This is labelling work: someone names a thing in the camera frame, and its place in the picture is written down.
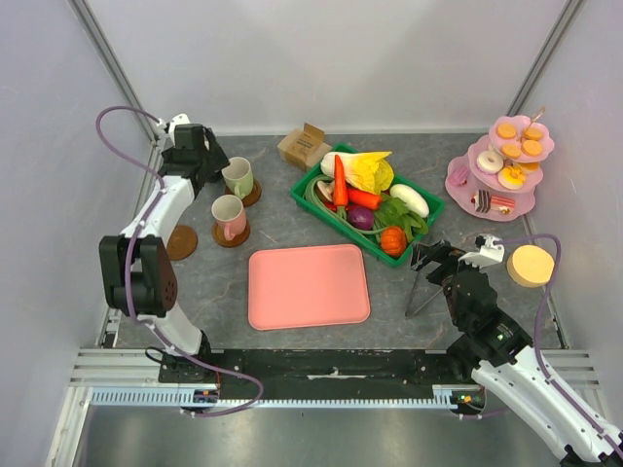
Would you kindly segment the green mug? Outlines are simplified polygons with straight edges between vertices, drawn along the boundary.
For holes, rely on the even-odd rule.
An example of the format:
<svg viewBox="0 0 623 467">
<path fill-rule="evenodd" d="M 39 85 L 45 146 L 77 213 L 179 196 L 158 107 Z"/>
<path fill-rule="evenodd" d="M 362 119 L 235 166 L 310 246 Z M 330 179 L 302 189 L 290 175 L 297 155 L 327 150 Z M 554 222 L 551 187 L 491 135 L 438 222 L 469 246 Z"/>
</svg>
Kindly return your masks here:
<svg viewBox="0 0 623 467">
<path fill-rule="evenodd" d="M 254 177 L 249 160 L 242 157 L 229 159 L 229 165 L 222 169 L 227 188 L 238 198 L 246 198 L 253 189 Z"/>
</svg>

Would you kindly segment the pink mug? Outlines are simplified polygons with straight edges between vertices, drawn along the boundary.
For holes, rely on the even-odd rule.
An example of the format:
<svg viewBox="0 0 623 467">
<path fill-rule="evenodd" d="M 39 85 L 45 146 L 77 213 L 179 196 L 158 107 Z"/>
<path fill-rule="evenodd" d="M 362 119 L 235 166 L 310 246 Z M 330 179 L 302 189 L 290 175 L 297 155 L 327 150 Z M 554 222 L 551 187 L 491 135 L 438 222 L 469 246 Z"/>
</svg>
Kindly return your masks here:
<svg viewBox="0 0 623 467">
<path fill-rule="evenodd" d="M 233 241 L 246 228 L 246 215 L 242 200 L 235 195 L 223 195 L 211 205 L 211 214 L 227 241 Z"/>
</svg>

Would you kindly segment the chocolate cake slice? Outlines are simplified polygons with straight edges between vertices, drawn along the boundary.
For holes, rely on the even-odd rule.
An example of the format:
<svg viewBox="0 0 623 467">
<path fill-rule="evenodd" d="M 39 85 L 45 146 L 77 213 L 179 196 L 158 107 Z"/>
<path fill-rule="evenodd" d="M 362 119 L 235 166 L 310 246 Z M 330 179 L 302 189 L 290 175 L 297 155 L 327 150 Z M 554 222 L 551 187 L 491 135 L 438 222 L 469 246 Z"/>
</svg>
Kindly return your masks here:
<svg viewBox="0 0 623 467">
<path fill-rule="evenodd" d="M 472 194 L 471 203 L 478 213 L 488 213 L 492 207 L 492 194 L 487 190 L 478 190 Z"/>
</svg>

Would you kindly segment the red striped cake slice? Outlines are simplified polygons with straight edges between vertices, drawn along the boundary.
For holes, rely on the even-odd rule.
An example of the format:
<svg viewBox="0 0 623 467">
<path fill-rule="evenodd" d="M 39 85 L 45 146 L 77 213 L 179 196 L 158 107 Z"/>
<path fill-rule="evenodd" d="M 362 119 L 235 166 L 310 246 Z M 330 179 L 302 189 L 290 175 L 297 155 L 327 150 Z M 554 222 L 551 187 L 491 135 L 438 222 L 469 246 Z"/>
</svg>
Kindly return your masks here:
<svg viewBox="0 0 623 467">
<path fill-rule="evenodd" d="M 491 210 L 503 215 L 511 214 L 515 209 L 515 200 L 508 197 L 491 196 Z"/>
</svg>

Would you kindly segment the pink macaron cake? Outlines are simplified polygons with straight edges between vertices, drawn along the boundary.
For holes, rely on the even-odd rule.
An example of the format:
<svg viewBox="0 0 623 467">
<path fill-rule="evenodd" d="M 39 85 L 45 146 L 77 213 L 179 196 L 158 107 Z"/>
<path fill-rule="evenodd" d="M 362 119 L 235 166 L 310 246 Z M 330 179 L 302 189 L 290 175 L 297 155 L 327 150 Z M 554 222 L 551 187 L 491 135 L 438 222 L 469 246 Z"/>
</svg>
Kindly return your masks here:
<svg viewBox="0 0 623 467">
<path fill-rule="evenodd" d="M 464 186 L 469 178 L 470 170 L 465 165 L 458 165 L 448 177 L 448 182 L 453 187 Z"/>
</svg>

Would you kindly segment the yellow glazed donut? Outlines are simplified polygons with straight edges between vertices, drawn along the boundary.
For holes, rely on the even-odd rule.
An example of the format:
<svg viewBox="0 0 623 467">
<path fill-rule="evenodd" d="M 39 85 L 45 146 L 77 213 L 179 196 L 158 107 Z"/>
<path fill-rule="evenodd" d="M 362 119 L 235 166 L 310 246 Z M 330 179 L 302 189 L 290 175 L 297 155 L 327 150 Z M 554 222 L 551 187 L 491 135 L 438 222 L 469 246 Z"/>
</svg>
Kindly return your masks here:
<svg viewBox="0 0 623 467">
<path fill-rule="evenodd" d="M 527 176 L 518 166 L 507 165 L 497 174 L 498 183 L 511 191 L 520 190 L 526 183 Z"/>
</svg>

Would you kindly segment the white glazed donut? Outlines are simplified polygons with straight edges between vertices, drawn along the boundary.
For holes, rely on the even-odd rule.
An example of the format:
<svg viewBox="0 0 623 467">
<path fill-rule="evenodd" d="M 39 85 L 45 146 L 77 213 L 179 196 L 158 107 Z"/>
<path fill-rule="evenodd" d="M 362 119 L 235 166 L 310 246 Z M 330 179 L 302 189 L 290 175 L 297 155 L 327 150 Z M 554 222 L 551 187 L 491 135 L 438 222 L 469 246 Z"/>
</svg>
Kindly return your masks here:
<svg viewBox="0 0 623 467">
<path fill-rule="evenodd" d="M 504 167 L 504 158 L 494 150 L 481 152 L 476 158 L 477 168 L 488 175 L 500 172 Z"/>
</svg>

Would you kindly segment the round biscuit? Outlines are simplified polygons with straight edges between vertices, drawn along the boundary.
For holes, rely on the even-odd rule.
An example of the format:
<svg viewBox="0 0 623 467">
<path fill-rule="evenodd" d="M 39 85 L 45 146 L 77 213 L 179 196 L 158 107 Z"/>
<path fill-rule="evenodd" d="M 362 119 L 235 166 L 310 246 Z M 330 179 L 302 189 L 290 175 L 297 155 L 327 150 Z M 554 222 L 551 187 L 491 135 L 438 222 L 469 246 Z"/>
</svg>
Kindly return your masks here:
<svg viewBox="0 0 623 467">
<path fill-rule="evenodd" d="M 503 139 L 513 139 L 517 136 L 517 129 L 510 123 L 499 124 L 495 132 L 498 137 Z"/>
<path fill-rule="evenodd" d="M 516 160 L 522 156 L 521 147 L 514 143 L 504 143 L 500 147 L 500 152 L 508 159 Z"/>
</svg>

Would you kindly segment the biscuits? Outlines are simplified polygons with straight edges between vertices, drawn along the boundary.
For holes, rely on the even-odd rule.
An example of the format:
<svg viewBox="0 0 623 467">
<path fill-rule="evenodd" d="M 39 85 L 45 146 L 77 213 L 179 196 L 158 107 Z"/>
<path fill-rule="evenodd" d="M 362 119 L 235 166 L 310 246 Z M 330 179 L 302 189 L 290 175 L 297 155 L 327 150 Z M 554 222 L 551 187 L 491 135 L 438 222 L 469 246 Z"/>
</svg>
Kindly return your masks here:
<svg viewBox="0 0 623 467">
<path fill-rule="evenodd" d="M 522 151 L 531 157 L 539 156 L 542 153 L 542 145 L 540 143 L 543 138 L 543 132 L 535 127 L 528 126 L 521 137 Z"/>
</svg>

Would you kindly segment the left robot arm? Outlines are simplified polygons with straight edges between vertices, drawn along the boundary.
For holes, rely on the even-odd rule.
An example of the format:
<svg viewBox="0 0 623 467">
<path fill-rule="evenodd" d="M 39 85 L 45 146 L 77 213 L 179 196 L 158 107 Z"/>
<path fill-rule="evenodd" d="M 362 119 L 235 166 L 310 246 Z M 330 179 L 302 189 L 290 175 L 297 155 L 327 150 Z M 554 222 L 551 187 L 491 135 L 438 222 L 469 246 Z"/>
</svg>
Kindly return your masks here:
<svg viewBox="0 0 623 467">
<path fill-rule="evenodd" d="M 183 356 L 182 373 L 202 382 L 213 374 L 214 359 L 205 333 L 179 305 L 166 246 L 181 214 L 230 161 L 208 127 L 181 124 L 169 135 L 173 146 L 162 153 L 145 205 L 121 233 L 103 237 L 98 252 L 107 304 L 149 328 L 168 354 Z"/>
</svg>

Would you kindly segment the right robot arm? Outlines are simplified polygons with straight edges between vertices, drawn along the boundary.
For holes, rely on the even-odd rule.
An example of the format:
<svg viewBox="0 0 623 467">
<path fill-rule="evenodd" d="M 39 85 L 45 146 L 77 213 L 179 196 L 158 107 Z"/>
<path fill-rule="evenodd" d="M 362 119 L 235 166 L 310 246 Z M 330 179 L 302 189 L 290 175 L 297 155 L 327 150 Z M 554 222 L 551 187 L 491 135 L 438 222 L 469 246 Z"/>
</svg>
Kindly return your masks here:
<svg viewBox="0 0 623 467">
<path fill-rule="evenodd" d="M 605 420 L 563 380 L 529 335 L 497 305 L 483 269 L 504 258 L 507 241 L 480 235 L 465 252 L 446 240 L 417 243 L 411 266 L 435 269 L 426 279 L 440 287 L 460 338 L 448 349 L 448 376 L 472 379 L 492 392 L 547 445 L 563 466 L 619 466 L 622 430 Z"/>
</svg>

